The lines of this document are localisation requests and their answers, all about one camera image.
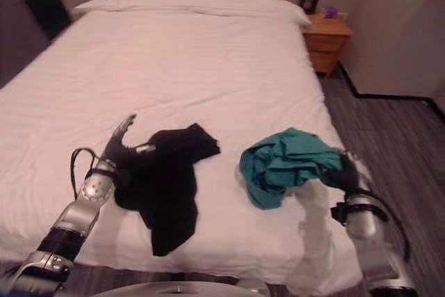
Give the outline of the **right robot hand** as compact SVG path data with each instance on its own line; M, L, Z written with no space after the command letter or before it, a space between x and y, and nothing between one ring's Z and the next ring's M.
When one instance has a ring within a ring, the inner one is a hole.
M327 169L323 173L323 183L332 188L338 188L345 193L355 192L359 188L359 172L355 163L356 156L351 151L340 155L341 168Z

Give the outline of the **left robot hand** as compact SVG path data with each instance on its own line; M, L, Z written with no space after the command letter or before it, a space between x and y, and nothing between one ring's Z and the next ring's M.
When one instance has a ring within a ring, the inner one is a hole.
M118 172L132 173L147 165L154 157L156 146L143 143L134 147L126 146L123 138L136 119L136 114L126 117L112 133L100 161Z

